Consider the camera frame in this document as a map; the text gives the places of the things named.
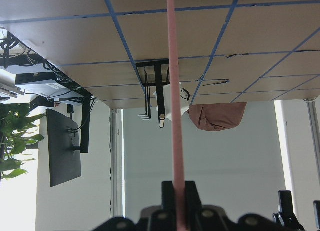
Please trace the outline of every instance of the potted plant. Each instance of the potted plant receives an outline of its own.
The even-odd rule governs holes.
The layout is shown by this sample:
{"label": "potted plant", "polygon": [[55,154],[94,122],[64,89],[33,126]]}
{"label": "potted plant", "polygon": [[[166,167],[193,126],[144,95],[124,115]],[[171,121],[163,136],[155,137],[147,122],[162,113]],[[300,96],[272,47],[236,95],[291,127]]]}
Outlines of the potted plant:
{"label": "potted plant", "polygon": [[0,173],[1,179],[12,179],[27,173],[22,169],[25,162],[35,160],[18,159],[27,146],[44,139],[41,134],[32,135],[30,129],[37,127],[33,123],[44,117],[44,114],[29,117],[29,104],[0,103]]}

